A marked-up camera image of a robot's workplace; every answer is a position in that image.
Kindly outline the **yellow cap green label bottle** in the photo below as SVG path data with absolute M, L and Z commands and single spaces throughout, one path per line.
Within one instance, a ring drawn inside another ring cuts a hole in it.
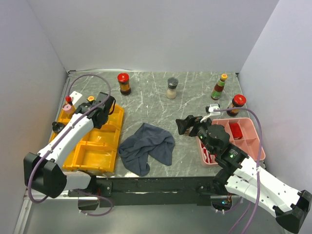
M 87 98 L 87 100 L 88 100 L 88 102 L 92 102 L 92 101 L 95 100 L 95 98 L 94 98 L 94 96 L 89 96 L 89 97 Z

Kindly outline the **round black cap dark bottle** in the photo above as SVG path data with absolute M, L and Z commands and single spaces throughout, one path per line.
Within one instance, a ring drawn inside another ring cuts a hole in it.
M 61 122 L 54 121 L 52 123 L 52 130 L 55 134 L 59 134 L 64 128 L 65 128 L 65 125 Z

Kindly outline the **small spice jar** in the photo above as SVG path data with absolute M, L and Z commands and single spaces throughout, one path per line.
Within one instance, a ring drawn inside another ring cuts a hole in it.
M 184 135 L 185 135 L 185 136 L 188 136 L 189 133 L 190 133 L 190 129 L 187 129 L 187 130 L 185 131 Z

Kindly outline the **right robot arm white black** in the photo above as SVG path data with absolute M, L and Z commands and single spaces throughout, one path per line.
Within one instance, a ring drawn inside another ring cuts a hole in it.
M 203 121 L 193 115 L 176 119 L 178 133 L 197 137 L 221 170 L 214 177 L 218 194 L 229 192 L 259 205 L 285 230 L 297 234 L 310 211 L 312 194 L 297 190 L 257 168 L 247 146 L 238 146 L 226 119 Z

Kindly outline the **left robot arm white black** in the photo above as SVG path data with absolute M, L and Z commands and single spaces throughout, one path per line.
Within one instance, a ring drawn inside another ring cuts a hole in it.
M 28 153 L 23 160 L 24 182 L 28 195 L 36 190 L 46 197 L 56 198 L 65 190 L 80 189 L 94 195 L 98 189 L 95 176 L 83 171 L 63 172 L 62 166 L 70 152 L 94 128 L 100 129 L 115 107 L 113 96 L 100 92 L 95 100 L 83 102 L 69 123 L 38 153 Z

